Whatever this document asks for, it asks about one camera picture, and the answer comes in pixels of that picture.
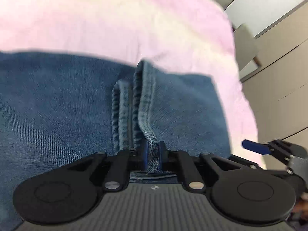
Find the pink bed sheet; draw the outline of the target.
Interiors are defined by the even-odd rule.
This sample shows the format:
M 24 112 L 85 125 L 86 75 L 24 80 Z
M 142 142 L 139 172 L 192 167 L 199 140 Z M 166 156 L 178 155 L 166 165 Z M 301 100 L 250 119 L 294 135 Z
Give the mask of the pink bed sheet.
M 1 51 L 41 50 L 107 57 L 136 66 L 141 59 L 176 74 L 212 78 L 232 153 L 265 167 L 242 148 L 257 141 L 254 114 L 235 60 L 233 30 L 213 0 L 1 0 Z

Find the blue denim pants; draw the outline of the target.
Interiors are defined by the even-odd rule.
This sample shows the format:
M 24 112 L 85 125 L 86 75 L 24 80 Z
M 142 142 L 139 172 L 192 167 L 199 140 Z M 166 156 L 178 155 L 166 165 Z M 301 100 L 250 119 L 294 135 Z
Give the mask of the blue denim pants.
M 211 78 L 166 74 L 142 60 L 41 52 L 1 53 L 1 230 L 21 219 L 13 191 L 22 181 L 103 151 L 149 144 L 147 169 L 131 182 L 175 182 L 159 168 L 158 143 L 191 156 L 231 153 Z

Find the beige wardrobe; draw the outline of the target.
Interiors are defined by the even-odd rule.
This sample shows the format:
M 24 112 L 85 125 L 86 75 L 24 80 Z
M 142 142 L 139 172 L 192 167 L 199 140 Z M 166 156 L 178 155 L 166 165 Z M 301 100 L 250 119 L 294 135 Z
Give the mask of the beige wardrobe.
M 257 39 L 259 69 L 243 90 L 254 112 L 260 142 L 285 139 L 307 128 L 307 2 Z

